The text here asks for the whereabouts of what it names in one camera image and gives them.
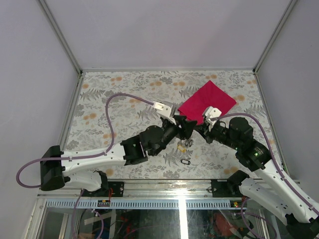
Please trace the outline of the large metal keyring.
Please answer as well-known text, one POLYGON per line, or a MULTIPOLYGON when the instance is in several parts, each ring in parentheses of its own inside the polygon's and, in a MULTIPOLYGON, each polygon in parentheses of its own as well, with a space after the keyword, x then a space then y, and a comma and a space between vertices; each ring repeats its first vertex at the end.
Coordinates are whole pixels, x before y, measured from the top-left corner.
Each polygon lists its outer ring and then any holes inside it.
POLYGON ((185 139, 185 140, 180 140, 178 143, 177 143, 178 146, 182 146, 182 147, 185 147, 185 148, 189 148, 193 145, 193 139, 185 139))

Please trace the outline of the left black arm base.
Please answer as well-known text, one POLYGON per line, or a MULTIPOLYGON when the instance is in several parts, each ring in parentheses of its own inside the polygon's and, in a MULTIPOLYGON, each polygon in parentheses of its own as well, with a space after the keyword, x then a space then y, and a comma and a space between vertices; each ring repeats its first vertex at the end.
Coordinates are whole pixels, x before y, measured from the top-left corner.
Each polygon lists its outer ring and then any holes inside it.
POLYGON ((109 181, 107 185, 102 185, 99 190, 95 192, 95 197, 123 197, 124 195, 124 186, 123 181, 109 181))

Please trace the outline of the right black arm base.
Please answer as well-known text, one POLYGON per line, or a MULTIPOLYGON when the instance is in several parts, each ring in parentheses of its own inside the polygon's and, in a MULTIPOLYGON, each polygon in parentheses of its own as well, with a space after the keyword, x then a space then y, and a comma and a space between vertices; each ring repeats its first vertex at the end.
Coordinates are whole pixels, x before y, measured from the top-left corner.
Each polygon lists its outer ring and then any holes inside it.
POLYGON ((210 186, 206 189, 213 198, 235 197, 236 194, 231 190, 228 179, 211 179, 210 186))

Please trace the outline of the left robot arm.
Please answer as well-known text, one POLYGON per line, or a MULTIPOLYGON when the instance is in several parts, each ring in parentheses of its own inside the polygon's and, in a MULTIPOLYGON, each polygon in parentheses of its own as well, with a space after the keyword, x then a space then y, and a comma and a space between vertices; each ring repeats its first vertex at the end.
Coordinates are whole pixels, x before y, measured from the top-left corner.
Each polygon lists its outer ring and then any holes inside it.
POLYGON ((112 146, 110 150, 63 152, 50 147, 40 163, 40 188, 53 191, 64 186, 82 188, 97 196, 109 191, 106 166, 137 165, 157 156, 174 139, 189 139, 197 124, 185 116, 174 116, 175 123, 162 119, 162 126, 151 125, 138 135, 112 146))

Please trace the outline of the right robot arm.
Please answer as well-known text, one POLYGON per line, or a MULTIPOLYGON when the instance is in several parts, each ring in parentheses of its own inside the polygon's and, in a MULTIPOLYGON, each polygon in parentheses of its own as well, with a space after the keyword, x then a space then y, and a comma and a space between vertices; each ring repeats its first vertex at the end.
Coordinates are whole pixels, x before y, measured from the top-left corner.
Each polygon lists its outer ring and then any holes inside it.
POLYGON ((207 143, 217 141, 236 151, 236 158, 244 167, 263 179, 268 191, 246 173, 240 171, 227 184, 232 196, 246 196, 275 215, 295 239, 315 239, 319 235, 319 204, 292 180, 274 159, 269 146, 254 139, 253 128, 242 117, 232 118, 229 126, 221 121, 214 125, 201 124, 195 130, 207 143))

